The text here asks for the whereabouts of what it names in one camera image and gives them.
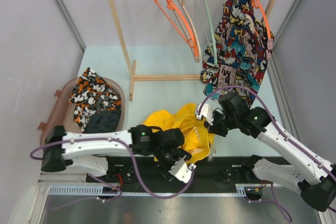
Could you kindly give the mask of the yellow shorts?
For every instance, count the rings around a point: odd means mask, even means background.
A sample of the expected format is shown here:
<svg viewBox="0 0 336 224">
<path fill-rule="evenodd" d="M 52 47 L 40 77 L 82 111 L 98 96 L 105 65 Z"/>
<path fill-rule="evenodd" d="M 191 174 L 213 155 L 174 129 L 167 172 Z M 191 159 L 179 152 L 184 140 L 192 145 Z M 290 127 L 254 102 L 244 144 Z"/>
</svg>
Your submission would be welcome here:
<svg viewBox="0 0 336 224">
<path fill-rule="evenodd" d="M 178 128 L 184 136 L 182 149 L 191 154 L 191 163 L 205 158 L 211 160 L 216 154 L 214 145 L 215 135 L 204 127 L 205 121 L 199 121 L 195 116 L 195 103 L 188 103 L 175 114 L 166 110 L 155 111 L 143 122 L 146 126 L 158 126 L 163 130 Z"/>
</svg>

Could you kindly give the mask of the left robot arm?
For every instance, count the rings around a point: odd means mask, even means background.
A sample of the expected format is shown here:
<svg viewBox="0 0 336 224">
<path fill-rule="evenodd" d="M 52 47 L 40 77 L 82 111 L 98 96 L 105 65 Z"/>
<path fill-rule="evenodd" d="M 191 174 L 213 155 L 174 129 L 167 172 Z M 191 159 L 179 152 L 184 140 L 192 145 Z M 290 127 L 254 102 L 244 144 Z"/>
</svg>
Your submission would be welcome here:
<svg viewBox="0 0 336 224">
<path fill-rule="evenodd" d="M 140 124 L 118 132 L 73 133 L 59 125 L 47 135 L 41 170 L 55 173 L 71 166 L 110 182 L 116 169 L 108 164 L 108 157 L 152 155 L 164 177 L 187 183 L 196 166 L 183 145 L 184 135 L 179 128 L 163 130 Z"/>
</svg>

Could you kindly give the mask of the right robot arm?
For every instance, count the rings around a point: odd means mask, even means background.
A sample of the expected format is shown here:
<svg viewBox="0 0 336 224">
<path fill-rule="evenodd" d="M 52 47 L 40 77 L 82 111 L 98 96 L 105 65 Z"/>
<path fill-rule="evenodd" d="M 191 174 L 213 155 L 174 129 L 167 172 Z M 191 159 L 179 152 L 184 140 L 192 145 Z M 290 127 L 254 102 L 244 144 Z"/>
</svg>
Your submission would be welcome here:
<svg viewBox="0 0 336 224">
<path fill-rule="evenodd" d="M 249 108 L 235 92 L 219 99 L 222 112 L 202 103 L 196 109 L 198 119 L 210 133 L 225 137 L 240 130 L 268 145 L 290 166 L 272 163 L 257 155 L 243 164 L 242 176 L 249 183 L 257 179 L 274 182 L 298 193 L 311 208 L 325 212 L 335 200 L 335 164 L 317 155 L 295 139 L 275 118 L 261 107 Z"/>
</svg>

